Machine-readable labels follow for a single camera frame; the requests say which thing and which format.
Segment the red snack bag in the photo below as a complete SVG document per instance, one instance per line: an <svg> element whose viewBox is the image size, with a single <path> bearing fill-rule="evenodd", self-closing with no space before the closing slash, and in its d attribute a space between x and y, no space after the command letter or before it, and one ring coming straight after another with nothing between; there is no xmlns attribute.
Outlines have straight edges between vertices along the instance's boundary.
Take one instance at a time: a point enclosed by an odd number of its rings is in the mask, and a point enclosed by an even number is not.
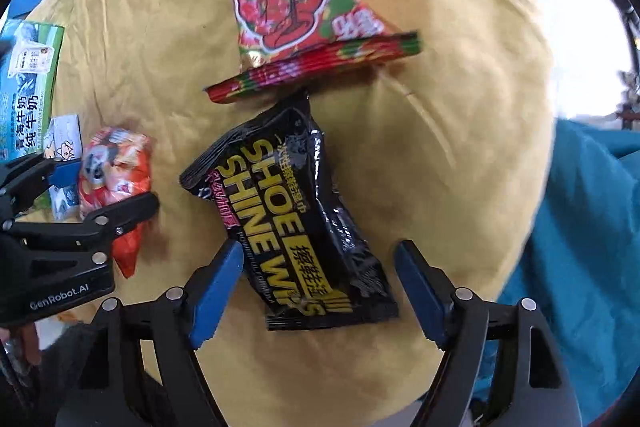
<svg viewBox="0 0 640 427"><path fill-rule="evenodd" d="M82 155L78 180L80 215L84 216L151 190L149 140L139 133L103 127ZM136 271L144 223L113 241L113 258L124 277Z"/></svg>
<svg viewBox="0 0 640 427"><path fill-rule="evenodd" d="M362 62L420 52L362 0L234 0L241 73L206 91L213 102Z"/></svg>

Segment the metal screw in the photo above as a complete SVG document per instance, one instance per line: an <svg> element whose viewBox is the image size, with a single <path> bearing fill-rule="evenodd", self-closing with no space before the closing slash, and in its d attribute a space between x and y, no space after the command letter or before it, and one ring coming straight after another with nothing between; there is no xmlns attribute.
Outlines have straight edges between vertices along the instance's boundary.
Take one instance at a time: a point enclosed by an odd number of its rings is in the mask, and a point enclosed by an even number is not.
<svg viewBox="0 0 640 427"><path fill-rule="evenodd" d="M165 295L170 301L177 301L178 299L182 299L184 290L180 288L180 286L174 286L173 288L169 288Z"/></svg>
<svg viewBox="0 0 640 427"><path fill-rule="evenodd" d="M456 297L461 301L470 301L474 297L474 293L469 288L456 289Z"/></svg>
<svg viewBox="0 0 640 427"><path fill-rule="evenodd" d="M118 307L118 301L114 298L107 299L102 303L102 309L106 312L111 312Z"/></svg>
<svg viewBox="0 0 640 427"><path fill-rule="evenodd" d="M104 264L107 262L107 254L104 252L96 252L91 256L91 260L95 264Z"/></svg>
<svg viewBox="0 0 640 427"><path fill-rule="evenodd" d="M536 302L533 299L529 299L529 298L523 299L520 304L522 304L522 307L524 309L526 309L527 311L530 311L530 312L532 312L533 310L535 310L538 307Z"/></svg>

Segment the yellow tablecloth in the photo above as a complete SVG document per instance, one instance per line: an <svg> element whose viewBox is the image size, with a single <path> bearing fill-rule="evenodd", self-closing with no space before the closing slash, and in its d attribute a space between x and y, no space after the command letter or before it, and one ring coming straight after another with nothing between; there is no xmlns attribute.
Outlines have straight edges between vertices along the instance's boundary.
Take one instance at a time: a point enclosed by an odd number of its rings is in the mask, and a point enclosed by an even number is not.
<svg viewBox="0 0 640 427"><path fill-rule="evenodd" d="M399 285L394 243L413 239L456 285L494 298L542 192L550 52L532 0L366 1L403 30L419 29L424 52L316 82L312 112L401 317L270 333L242 280L215 338L198 352L234 427L366 426L419 397L440 352ZM31 18L66 27L54 113L78 112L85 141L112 124L155 142L159 220L136 275L117 289L125 302L155 299L208 264L225 238L213 204L180 188L179 173L273 98L213 105L200 90L238 70L232 1L44 0Z"/></svg>

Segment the snack package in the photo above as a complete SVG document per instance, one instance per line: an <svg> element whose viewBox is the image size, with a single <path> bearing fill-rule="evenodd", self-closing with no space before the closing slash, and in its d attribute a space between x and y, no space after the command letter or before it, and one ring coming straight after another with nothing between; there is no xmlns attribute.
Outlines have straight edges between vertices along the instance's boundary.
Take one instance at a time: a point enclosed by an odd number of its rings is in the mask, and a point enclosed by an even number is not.
<svg viewBox="0 0 640 427"><path fill-rule="evenodd" d="M67 114L51 119L49 128L42 140L45 158L62 158L64 161L74 160L82 156L82 140L78 115ZM58 188L49 187L51 212L56 221L77 216L80 210L78 185Z"/></svg>
<svg viewBox="0 0 640 427"><path fill-rule="evenodd" d="M362 0L233 0L241 73L206 91L213 102L363 62L420 52Z"/></svg>
<svg viewBox="0 0 640 427"><path fill-rule="evenodd" d="M382 265L331 179L324 137L300 91L232 129L181 174L215 201L270 330L315 330L398 316Z"/></svg>
<svg viewBox="0 0 640 427"><path fill-rule="evenodd" d="M0 41L0 161L40 152L49 126L51 99L65 29L9 19Z"/></svg>
<svg viewBox="0 0 640 427"><path fill-rule="evenodd" d="M139 133L103 127L82 156L78 181L80 214L151 190L149 140ZM113 241L113 258L124 277L136 270L144 223Z"/></svg>

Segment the human hand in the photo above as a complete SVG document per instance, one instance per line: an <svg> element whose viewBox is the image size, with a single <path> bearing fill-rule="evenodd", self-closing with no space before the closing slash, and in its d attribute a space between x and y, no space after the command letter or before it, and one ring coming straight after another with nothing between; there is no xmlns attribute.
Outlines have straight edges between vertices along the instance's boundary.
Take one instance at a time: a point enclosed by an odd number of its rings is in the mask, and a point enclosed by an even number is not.
<svg viewBox="0 0 640 427"><path fill-rule="evenodd" d="M22 352L24 353L24 358L27 362L31 365L38 365L42 357L40 355L36 325L31 323L18 328L15 336L22 344ZM9 340L9 337L9 331L0 328L0 340L2 340L3 344Z"/></svg>

